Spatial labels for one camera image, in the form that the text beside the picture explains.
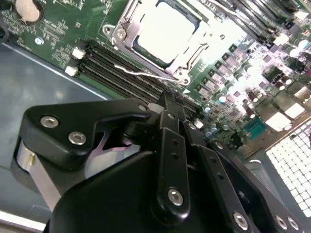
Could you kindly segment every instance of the mounting screw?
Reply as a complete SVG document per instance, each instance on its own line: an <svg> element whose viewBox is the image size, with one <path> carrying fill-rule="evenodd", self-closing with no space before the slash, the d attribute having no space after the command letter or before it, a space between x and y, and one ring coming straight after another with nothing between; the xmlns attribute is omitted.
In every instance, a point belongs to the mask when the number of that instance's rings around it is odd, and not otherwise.
<svg viewBox="0 0 311 233"><path fill-rule="evenodd" d="M192 128L193 130L196 130L195 125L194 125L194 124L192 124L192 123L189 123L189 127L190 127L190 128Z"/></svg>
<svg viewBox="0 0 311 233"><path fill-rule="evenodd" d="M175 119L175 117L172 114L168 113L167 115L169 116L170 119L173 119L173 120Z"/></svg>
<svg viewBox="0 0 311 233"><path fill-rule="evenodd" d="M86 142L86 137L81 132L71 132L68 136L69 141L75 145L83 145Z"/></svg>
<svg viewBox="0 0 311 233"><path fill-rule="evenodd" d="M233 213L234 221L237 223L237 225L244 231L248 229L248 223L246 219L238 212Z"/></svg>
<svg viewBox="0 0 311 233"><path fill-rule="evenodd" d="M219 149L223 149L224 147L222 146L222 144L221 143L219 143L219 142L215 142L215 145L219 148Z"/></svg>
<svg viewBox="0 0 311 233"><path fill-rule="evenodd" d="M119 39L124 39L126 36L126 31L124 29L118 29L117 36Z"/></svg>
<svg viewBox="0 0 311 233"><path fill-rule="evenodd" d="M168 192L168 196L170 201L176 206L181 206L184 202L183 196L176 189L171 188Z"/></svg>
<svg viewBox="0 0 311 233"><path fill-rule="evenodd" d="M143 105L138 105L138 108L142 111L147 111L147 108Z"/></svg>
<svg viewBox="0 0 311 233"><path fill-rule="evenodd" d="M106 33L107 35L109 35L111 33L111 29L107 26L103 27L103 32Z"/></svg>
<svg viewBox="0 0 311 233"><path fill-rule="evenodd" d="M44 40L43 40L41 37L37 36L37 37L35 38L35 43L36 43L37 45L43 45L43 44L44 44Z"/></svg>
<svg viewBox="0 0 311 233"><path fill-rule="evenodd" d="M59 124L58 120L52 116L44 116L40 119L40 122L46 128L55 128Z"/></svg>
<svg viewBox="0 0 311 233"><path fill-rule="evenodd" d="M278 223L278 225L283 228L284 230L287 229L287 225L286 223L284 222L284 220L279 216L279 215L276 215L276 222Z"/></svg>
<svg viewBox="0 0 311 233"><path fill-rule="evenodd" d="M291 218L291 217L287 217L288 221L290 222L290 225L295 229L295 230L299 230L298 224Z"/></svg>

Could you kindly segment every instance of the hole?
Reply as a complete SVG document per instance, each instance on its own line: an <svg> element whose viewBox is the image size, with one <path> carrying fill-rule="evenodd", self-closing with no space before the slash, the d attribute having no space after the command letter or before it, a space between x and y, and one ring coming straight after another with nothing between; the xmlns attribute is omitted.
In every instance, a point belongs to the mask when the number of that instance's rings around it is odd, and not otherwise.
<svg viewBox="0 0 311 233"><path fill-rule="evenodd" d="M217 176L219 177L219 179L223 180L224 179L224 176L221 174L221 173L217 173Z"/></svg>
<svg viewBox="0 0 311 233"><path fill-rule="evenodd" d="M179 144L179 142L177 141L177 140L173 140L173 143L175 144L175 145L178 145Z"/></svg>
<svg viewBox="0 0 311 233"><path fill-rule="evenodd" d="M80 136L80 135L75 135L75 136L73 136L74 137L74 139L77 139L77 140L82 140L82 137Z"/></svg>
<svg viewBox="0 0 311 233"><path fill-rule="evenodd" d="M174 159L179 159L179 156L176 153L172 153Z"/></svg>

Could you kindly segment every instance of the capacitor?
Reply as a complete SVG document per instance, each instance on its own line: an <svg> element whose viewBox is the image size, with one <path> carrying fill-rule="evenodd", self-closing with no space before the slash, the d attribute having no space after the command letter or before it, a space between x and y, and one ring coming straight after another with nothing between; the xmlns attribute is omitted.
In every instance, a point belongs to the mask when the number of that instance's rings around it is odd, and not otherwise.
<svg viewBox="0 0 311 233"><path fill-rule="evenodd" d="M290 56L290 57L299 57L301 53L301 49L299 48L294 48L292 46L288 46L285 50L285 52Z"/></svg>
<svg viewBox="0 0 311 233"><path fill-rule="evenodd" d="M223 125L223 130L224 131L228 131L230 129L230 126L229 125Z"/></svg>
<svg viewBox="0 0 311 233"><path fill-rule="evenodd" d="M274 84L274 86L275 86L276 88L278 88L280 91L282 91L282 90L285 89L284 84L283 84L282 82L280 82L280 81L276 82L276 84Z"/></svg>
<svg viewBox="0 0 311 233"><path fill-rule="evenodd" d="M217 132L217 126L215 123L212 123L209 125L209 130L211 131L211 133L215 133Z"/></svg>
<svg viewBox="0 0 311 233"><path fill-rule="evenodd" d="M212 137L213 134L209 131L209 129L206 129L204 131L204 135L205 135L206 138L210 138L210 137Z"/></svg>
<svg viewBox="0 0 311 233"><path fill-rule="evenodd" d="M304 50L310 45L310 42L304 38L298 38L294 41L294 45L296 45L300 50Z"/></svg>
<svg viewBox="0 0 311 233"><path fill-rule="evenodd" d="M216 98L217 98L219 103L225 103L227 101L227 98L221 92L216 95Z"/></svg>
<svg viewBox="0 0 311 233"><path fill-rule="evenodd" d="M254 111L250 107L246 108L246 113L251 119L253 119L256 116Z"/></svg>
<svg viewBox="0 0 311 233"><path fill-rule="evenodd" d="M246 73L248 73L249 75L257 76L261 74L261 70L259 67L254 67L249 63L245 64L243 68L246 71Z"/></svg>
<svg viewBox="0 0 311 233"><path fill-rule="evenodd" d="M238 80L238 82L240 82L240 83L246 82L245 76L242 75L241 73L236 74L234 77L235 77L236 80Z"/></svg>
<svg viewBox="0 0 311 233"><path fill-rule="evenodd" d="M258 101L258 98L256 97L256 95L254 94L254 92L250 91L247 93L249 99L253 102L256 103Z"/></svg>
<svg viewBox="0 0 311 233"><path fill-rule="evenodd" d="M287 76L284 76L281 78L282 82L284 82L286 85L289 85L292 83L292 80L289 79Z"/></svg>
<svg viewBox="0 0 311 233"><path fill-rule="evenodd" d="M210 113L210 105L208 103L204 104L203 109L206 114Z"/></svg>
<svg viewBox="0 0 311 233"><path fill-rule="evenodd" d="M233 94L235 92L234 84L232 82L228 82L225 87L227 88L228 92L230 94Z"/></svg>

